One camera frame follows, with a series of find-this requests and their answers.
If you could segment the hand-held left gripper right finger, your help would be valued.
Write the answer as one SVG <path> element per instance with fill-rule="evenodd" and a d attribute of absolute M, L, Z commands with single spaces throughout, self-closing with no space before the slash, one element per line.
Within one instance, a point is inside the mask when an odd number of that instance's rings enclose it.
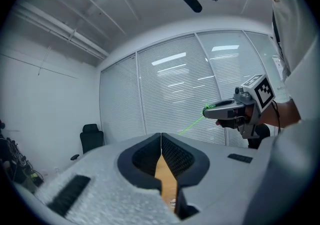
<path fill-rule="evenodd" d="M 193 164 L 176 181 L 185 204 L 197 213 L 180 224 L 244 224 L 249 203 L 266 172 L 275 138 L 267 137 L 258 149 L 250 149 L 173 133 L 162 133 L 161 137 L 194 157 Z"/>

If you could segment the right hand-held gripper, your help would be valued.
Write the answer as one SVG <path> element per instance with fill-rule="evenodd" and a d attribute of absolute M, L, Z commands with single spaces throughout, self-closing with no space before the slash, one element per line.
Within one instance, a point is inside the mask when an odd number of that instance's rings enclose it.
<path fill-rule="evenodd" d="M 257 74 L 234 90 L 233 98 L 205 105 L 202 114 L 223 128 L 236 129 L 243 139 L 258 139 L 258 122 L 275 99 L 265 74 Z"/>

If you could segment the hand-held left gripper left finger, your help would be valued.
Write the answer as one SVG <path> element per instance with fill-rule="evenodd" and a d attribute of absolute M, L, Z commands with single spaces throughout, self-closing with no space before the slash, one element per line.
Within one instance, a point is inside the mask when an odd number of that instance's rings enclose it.
<path fill-rule="evenodd" d="M 35 197 L 77 225 L 178 224 L 155 177 L 160 145 L 155 133 L 98 147 L 44 183 Z"/>

